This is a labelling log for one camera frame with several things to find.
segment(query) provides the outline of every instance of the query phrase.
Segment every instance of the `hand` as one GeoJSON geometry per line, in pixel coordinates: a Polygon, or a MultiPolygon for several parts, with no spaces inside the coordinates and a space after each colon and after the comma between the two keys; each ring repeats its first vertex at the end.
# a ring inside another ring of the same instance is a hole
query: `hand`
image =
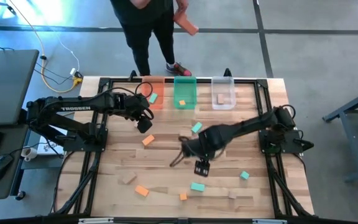
{"type": "Polygon", "coordinates": [[[185,12],[189,6],[188,0],[177,0],[178,3],[178,12],[185,12]]]}

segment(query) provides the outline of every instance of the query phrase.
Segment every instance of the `gray floor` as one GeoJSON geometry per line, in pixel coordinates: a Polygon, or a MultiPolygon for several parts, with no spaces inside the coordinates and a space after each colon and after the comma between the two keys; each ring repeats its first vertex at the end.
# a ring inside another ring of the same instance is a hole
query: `gray floor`
{"type": "MultiPolygon", "coordinates": [[[[14,1],[36,25],[119,27],[108,0],[14,1]],[[33,10],[28,4],[37,6],[33,10]]],[[[257,28],[251,0],[189,0],[189,18],[200,28],[257,28]]],[[[259,0],[265,29],[358,30],[358,0],[259,0]]],[[[0,25],[25,25],[0,8],[0,25]]],[[[39,33],[49,58],[48,68],[68,75],[76,61],[53,32],[39,33]]],[[[62,41],[74,51],[84,75],[128,75],[135,68],[122,33],[63,32],[62,41]]],[[[235,77],[265,78],[258,34],[174,34],[176,58],[198,77],[222,75],[229,67],[235,77]]],[[[343,178],[354,170],[347,139],[337,120],[321,117],[358,95],[358,35],[266,35],[275,78],[284,78],[296,123],[315,147],[305,153],[308,183],[315,213],[324,218],[358,221],[358,182],[343,178]]],[[[33,32],[0,31],[0,46],[39,49],[33,32]]],[[[157,41],[150,42],[150,66],[168,75],[157,41]]],[[[69,88],[71,83],[56,86],[69,88]]],[[[78,95],[79,88],[64,94],[78,95]]],[[[34,73],[27,100],[56,95],[34,73]]],[[[0,200],[0,218],[45,215],[52,202],[56,170],[25,172],[23,201],[0,200]]]]}

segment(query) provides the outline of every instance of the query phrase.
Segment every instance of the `white cup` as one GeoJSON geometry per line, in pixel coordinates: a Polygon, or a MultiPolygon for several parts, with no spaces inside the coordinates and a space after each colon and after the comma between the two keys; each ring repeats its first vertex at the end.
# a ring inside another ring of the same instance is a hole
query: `white cup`
{"type": "Polygon", "coordinates": [[[24,157],[24,160],[26,162],[29,162],[30,160],[37,157],[37,150],[33,147],[24,147],[21,155],[22,157],[24,157]]]}

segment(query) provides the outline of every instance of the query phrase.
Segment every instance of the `teal block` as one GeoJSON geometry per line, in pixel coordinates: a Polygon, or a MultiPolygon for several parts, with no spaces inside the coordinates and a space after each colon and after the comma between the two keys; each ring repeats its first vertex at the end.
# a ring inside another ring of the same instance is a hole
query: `teal block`
{"type": "Polygon", "coordinates": [[[244,180],[247,180],[249,178],[249,173],[247,173],[246,171],[242,171],[240,177],[244,180]]]}
{"type": "Polygon", "coordinates": [[[196,125],[193,126],[193,128],[191,129],[194,133],[197,133],[198,130],[200,130],[200,128],[203,126],[203,124],[201,124],[200,122],[197,122],[196,125]]]}
{"type": "Polygon", "coordinates": [[[152,96],[150,96],[149,102],[150,102],[150,103],[154,103],[154,102],[155,102],[155,99],[157,99],[157,97],[158,97],[158,94],[153,93],[152,96]]]}
{"type": "Polygon", "coordinates": [[[197,184],[197,183],[191,183],[191,189],[192,190],[196,190],[199,192],[203,192],[205,190],[205,185],[204,184],[197,184]]]}

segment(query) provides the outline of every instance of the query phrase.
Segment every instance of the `wooden table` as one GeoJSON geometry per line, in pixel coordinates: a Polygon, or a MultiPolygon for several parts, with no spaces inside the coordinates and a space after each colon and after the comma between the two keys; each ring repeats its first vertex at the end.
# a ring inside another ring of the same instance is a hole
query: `wooden table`
{"type": "MultiPolygon", "coordinates": [[[[81,96],[97,94],[100,77],[85,77],[81,96]]],[[[115,83],[134,91],[138,83],[115,83]]],[[[268,79],[273,106],[288,103],[283,79],[268,79]]],[[[176,110],[173,106],[173,84],[165,84],[164,105],[155,110],[153,126],[145,134],[124,118],[108,118],[109,137],[102,153],[93,200],[93,217],[190,217],[190,218],[273,218],[272,198],[265,157],[259,151],[257,133],[234,139],[223,155],[211,162],[209,177],[193,173],[195,158],[185,159],[175,168],[169,163],[180,150],[179,134],[191,136],[191,127],[198,121],[203,128],[213,124],[232,124],[257,116],[254,88],[236,84],[237,105],[233,110],[213,110],[211,85],[198,84],[195,110],[176,110]],[[155,141],[144,147],[142,140],[153,134],[155,141]],[[245,170],[248,180],[239,178],[245,170]],[[124,185],[120,179],[129,172],[136,180],[124,185]],[[190,190],[190,184],[205,184],[204,192],[190,190]],[[147,197],[135,193],[136,185],[150,190],[147,197]],[[237,194],[228,198],[229,191],[237,194]],[[180,201],[179,194],[188,194],[180,201]]],[[[75,120],[90,122],[92,112],[77,112],[75,120]]],[[[67,161],[58,185],[57,207],[60,208],[78,185],[84,153],[76,152],[67,161]]],[[[313,213],[308,183],[302,163],[291,154],[283,154],[287,184],[306,211],[313,213]]],[[[82,206],[88,196],[85,190],[82,206]]],[[[280,208],[284,211],[281,190],[280,208]]]]}

